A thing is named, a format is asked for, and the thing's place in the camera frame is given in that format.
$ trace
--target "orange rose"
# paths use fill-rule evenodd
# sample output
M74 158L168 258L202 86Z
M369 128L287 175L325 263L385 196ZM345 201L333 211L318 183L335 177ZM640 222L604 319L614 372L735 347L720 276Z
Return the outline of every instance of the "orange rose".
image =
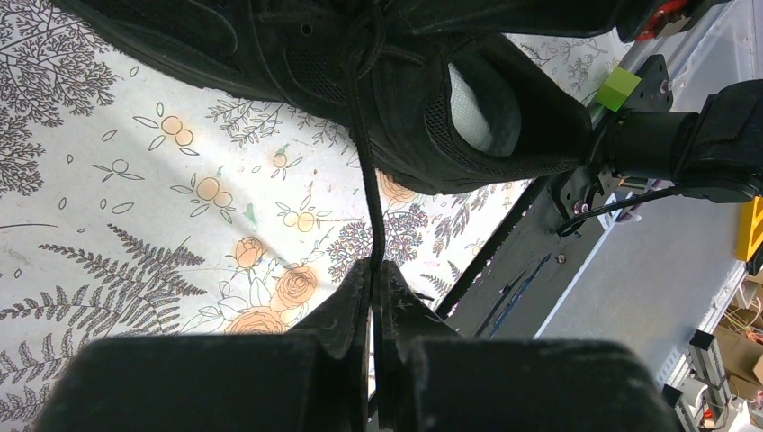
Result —
M296 308L312 297L317 285L318 279L308 267L291 268L275 285L270 308L276 312Z
M251 268L259 263L265 252L262 242L254 237L242 238L236 244L236 262L239 267Z
M244 310L226 328L225 334L283 333L286 327L278 314L265 306Z
M417 193L392 181L392 178L384 173L379 176L381 192L393 201L410 203L416 199Z

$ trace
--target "white insole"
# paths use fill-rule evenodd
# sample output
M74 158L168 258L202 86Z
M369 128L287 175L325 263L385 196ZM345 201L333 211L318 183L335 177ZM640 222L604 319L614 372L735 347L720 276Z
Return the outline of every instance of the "white insole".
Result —
M487 152L493 142L490 126L477 105L477 96L453 64L448 65L451 76L451 116L453 126L464 141L474 149Z

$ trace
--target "gray surface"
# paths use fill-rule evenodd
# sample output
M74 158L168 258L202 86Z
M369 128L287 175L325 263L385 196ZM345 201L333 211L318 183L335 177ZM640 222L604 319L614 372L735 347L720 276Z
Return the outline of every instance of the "gray surface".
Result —
M668 198L613 228L542 338L621 341L657 373L732 270L740 207Z

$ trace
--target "floral tablecloth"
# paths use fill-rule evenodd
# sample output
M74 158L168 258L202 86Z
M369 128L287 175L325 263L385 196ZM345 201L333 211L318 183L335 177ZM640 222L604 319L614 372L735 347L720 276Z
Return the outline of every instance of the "floral tablecloth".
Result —
M509 38L584 102L628 49ZM30 430L96 338L293 326L369 254L358 167L341 126L163 76L46 0L0 0L0 430ZM528 182L379 183L387 258L434 307Z

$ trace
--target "shoe sole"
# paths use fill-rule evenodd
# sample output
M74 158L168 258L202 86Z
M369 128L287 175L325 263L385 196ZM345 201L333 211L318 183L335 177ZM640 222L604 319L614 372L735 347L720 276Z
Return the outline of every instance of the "shoe sole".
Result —
M129 32L119 30L113 25L111 19L80 2L71 0L51 0L51 2L64 12L82 18L93 30L98 32L104 41L113 45L117 50L164 75L183 81L190 86L222 90L234 97L278 102L259 96L257 91L245 85L231 83L228 80L190 69L182 63L173 61L165 53L151 48Z

